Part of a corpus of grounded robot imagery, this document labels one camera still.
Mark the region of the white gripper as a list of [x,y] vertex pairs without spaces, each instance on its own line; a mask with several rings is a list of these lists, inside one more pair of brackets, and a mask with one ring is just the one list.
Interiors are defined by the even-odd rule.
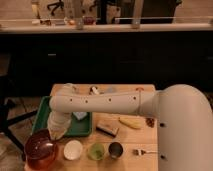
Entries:
[[70,114],[61,114],[52,111],[49,114],[47,128],[52,140],[59,140],[68,131],[71,124]]

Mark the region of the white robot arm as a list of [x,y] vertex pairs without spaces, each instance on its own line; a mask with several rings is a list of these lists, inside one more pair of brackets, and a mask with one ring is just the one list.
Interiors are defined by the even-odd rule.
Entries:
[[213,171],[213,110],[185,84],[157,91],[55,95],[52,110],[138,115],[158,120],[158,171]]

